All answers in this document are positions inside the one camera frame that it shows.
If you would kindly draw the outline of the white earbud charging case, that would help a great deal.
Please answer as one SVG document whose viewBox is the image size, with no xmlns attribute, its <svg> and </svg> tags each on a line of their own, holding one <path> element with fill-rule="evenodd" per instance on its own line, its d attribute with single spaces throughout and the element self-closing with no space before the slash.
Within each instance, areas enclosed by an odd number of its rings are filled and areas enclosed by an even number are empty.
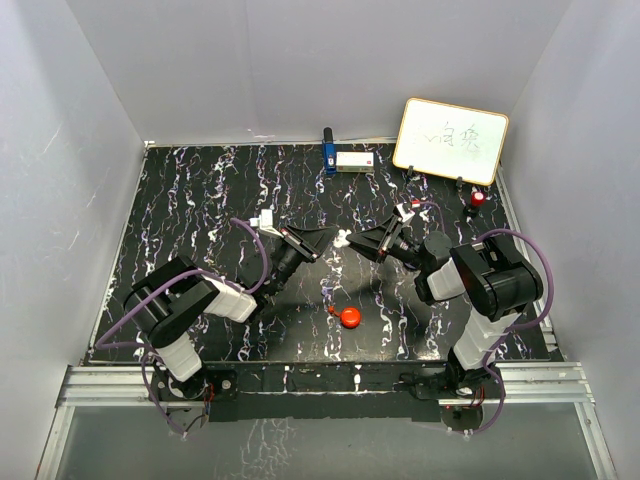
<svg viewBox="0 0 640 480">
<path fill-rule="evenodd" d="M 350 241 L 347 237 L 351 234 L 349 229 L 344 230 L 340 229 L 333 240 L 333 245 L 335 248 L 346 248 L 350 245 Z"/>
</svg>

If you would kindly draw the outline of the yellow framed whiteboard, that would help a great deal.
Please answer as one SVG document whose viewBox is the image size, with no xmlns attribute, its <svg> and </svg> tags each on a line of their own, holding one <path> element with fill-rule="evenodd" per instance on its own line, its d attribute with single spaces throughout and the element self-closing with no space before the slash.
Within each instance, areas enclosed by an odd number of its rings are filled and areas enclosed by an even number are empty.
<svg viewBox="0 0 640 480">
<path fill-rule="evenodd" d="M 411 98 L 406 102 L 393 165 L 489 186 L 495 181 L 509 118 L 497 112 Z"/>
</svg>

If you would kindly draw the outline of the red emergency stop button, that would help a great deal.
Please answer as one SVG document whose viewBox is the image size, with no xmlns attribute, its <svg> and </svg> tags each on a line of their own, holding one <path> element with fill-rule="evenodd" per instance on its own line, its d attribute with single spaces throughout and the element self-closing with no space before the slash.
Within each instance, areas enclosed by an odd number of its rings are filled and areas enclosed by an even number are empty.
<svg viewBox="0 0 640 480">
<path fill-rule="evenodd" d="M 485 194 L 482 191 L 473 191 L 471 193 L 469 202 L 465 205 L 465 215 L 474 218 L 478 215 L 480 207 L 485 202 Z"/>
</svg>

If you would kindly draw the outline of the white green carton box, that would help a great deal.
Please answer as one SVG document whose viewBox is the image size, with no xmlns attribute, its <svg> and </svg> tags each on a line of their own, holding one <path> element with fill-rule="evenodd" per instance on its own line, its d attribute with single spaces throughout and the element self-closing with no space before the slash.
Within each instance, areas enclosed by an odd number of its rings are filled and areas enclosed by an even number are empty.
<svg viewBox="0 0 640 480">
<path fill-rule="evenodd" d="M 371 173 L 375 169 L 372 152 L 338 152 L 336 171 L 342 173 Z"/>
</svg>

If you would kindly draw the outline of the black front base frame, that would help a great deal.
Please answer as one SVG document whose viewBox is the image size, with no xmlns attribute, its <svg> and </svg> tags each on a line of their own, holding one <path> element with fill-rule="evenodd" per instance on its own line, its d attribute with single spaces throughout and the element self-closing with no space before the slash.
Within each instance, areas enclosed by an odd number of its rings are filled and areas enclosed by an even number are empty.
<svg viewBox="0 0 640 480">
<path fill-rule="evenodd" d="M 385 419 L 475 429 L 485 388 L 459 393 L 443 361 L 207 362 L 216 422 Z"/>
</svg>

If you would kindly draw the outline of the red earbud charging case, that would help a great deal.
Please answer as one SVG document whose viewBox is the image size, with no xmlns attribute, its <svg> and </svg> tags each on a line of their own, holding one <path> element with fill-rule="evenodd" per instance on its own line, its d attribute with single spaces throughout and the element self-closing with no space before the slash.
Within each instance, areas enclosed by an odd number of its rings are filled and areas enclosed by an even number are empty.
<svg viewBox="0 0 640 480">
<path fill-rule="evenodd" d="M 361 323 L 361 312 L 355 307 L 346 307 L 340 312 L 339 318 L 343 327 L 354 329 Z"/>
</svg>

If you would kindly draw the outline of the blue black marker device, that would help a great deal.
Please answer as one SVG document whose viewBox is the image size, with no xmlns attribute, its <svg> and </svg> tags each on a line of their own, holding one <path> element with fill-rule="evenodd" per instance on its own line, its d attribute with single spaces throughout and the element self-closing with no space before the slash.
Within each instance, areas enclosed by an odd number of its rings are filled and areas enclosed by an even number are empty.
<svg viewBox="0 0 640 480">
<path fill-rule="evenodd" d="M 322 153 L 325 173 L 327 175 L 334 175 L 337 172 L 336 149 L 334 145 L 333 131 L 330 127 L 325 127 L 323 129 Z"/>
</svg>

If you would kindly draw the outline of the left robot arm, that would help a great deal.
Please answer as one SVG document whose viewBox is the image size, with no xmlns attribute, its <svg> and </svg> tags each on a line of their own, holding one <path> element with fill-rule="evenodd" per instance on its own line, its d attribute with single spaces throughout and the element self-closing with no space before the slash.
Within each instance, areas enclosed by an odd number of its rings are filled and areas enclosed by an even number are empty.
<svg viewBox="0 0 640 480">
<path fill-rule="evenodd" d="M 276 249 L 263 264 L 269 272 L 262 276 L 255 263 L 247 262 L 239 283 L 207 277 L 181 255 L 134 284 L 124 301 L 125 312 L 169 370 L 174 390 L 194 399 L 206 387 L 203 362 L 188 335 L 198 317 L 248 321 L 284 289 L 301 264 L 318 260 L 337 233 L 336 227 L 281 228 Z"/>
</svg>

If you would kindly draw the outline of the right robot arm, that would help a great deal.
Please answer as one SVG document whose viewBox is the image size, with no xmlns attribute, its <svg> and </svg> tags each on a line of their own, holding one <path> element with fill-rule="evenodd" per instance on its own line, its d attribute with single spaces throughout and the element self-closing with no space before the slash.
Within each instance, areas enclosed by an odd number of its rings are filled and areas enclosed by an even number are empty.
<svg viewBox="0 0 640 480">
<path fill-rule="evenodd" d="M 406 233 L 405 222 L 395 215 L 371 229 L 347 235 L 346 241 L 372 262 L 392 257 L 417 271 L 416 293 L 427 305 L 468 297 L 469 319 L 450 349 L 444 373 L 447 388 L 466 397 L 495 372 L 492 359 L 502 338 L 541 299 L 544 287 L 552 285 L 552 278 L 543 280 L 516 248 L 515 238 L 524 236 L 494 229 L 471 243 L 455 246 L 448 235 L 435 231 L 416 242 Z"/>
</svg>

